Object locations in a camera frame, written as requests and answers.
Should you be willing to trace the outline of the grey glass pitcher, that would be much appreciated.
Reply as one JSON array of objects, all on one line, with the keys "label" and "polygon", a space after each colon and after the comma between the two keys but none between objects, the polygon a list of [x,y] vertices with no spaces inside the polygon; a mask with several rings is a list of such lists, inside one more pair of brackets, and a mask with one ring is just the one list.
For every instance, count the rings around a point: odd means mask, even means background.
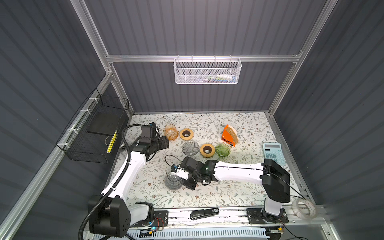
[{"label": "grey glass pitcher", "polygon": [[184,179],[173,172],[166,172],[165,185],[170,190],[178,190],[183,186]]}]

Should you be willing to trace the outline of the green glass dripper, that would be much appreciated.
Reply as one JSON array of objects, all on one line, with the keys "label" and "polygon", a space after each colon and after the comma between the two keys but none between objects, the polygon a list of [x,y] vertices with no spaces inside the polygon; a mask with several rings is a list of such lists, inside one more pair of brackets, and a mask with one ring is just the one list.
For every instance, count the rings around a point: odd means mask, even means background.
[{"label": "green glass dripper", "polygon": [[220,158],[225,158],[231,154],[231,148],[226,144],[218,144],[215,146],[215,152]]}]

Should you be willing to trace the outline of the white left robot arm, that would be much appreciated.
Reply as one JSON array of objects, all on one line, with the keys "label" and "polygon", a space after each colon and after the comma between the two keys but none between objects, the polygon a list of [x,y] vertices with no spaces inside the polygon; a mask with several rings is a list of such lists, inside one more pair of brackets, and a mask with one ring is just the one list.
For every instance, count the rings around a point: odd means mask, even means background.
[{"label": "white left robot arm", "polygon": [[137,223],[152,224],[154,221],[153,204],[137,202],[128,206],[128,193],[143,168],[148,157],[157,151],[169,148],[167,137],[160,137],[151,144],[135,145],[135,150],[126,157],[122,167],[110,184],[99,195],[93,195],[88,201],[88,214],[81,224],[78,239],[84,238],[85,226],[92,234],[122,238],[130,227]]}]

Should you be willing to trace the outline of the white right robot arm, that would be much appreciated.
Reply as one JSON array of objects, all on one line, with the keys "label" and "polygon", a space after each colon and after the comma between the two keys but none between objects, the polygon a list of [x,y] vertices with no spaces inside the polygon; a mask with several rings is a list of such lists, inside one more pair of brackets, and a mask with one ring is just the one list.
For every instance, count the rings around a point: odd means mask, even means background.
[{"label": "white right robot arm", "polygon": [[263,207],[263,215],[266,218],[279,217],[283,204],[291,200],[291,176],[272,159],[264,159],[263,163],[242,165],[218,160],[207,160],[203,163],[185,157],[181,164],[171,166],[171,172],[183,179],[183,185],[190,190],[195,190],[197,183],[207,186],[220,181],[240,181],[260,185],[267,194]]}]

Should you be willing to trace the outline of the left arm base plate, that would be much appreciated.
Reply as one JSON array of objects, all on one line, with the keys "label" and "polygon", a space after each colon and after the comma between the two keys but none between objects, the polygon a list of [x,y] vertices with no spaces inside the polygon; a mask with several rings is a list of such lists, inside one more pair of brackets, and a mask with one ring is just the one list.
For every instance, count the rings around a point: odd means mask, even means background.
[{"label": "left arm base plate", "polygon": [[131,227],[166,227],[168,225],[169,211],[154,210],[152,216],[147,219],[131,225]]}]

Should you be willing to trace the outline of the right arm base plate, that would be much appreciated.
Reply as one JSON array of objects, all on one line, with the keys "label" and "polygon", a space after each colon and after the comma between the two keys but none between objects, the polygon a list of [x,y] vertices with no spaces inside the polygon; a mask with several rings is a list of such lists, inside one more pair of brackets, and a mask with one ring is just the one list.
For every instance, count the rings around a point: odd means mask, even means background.
[{"label": "right arm base plate", "polygon": [[289,218],[284,208],[280,209],[280,213],[277,216],[268,214],[264,208],[248,208],[246,211],[248,221],[251,225],[289,223]]}]

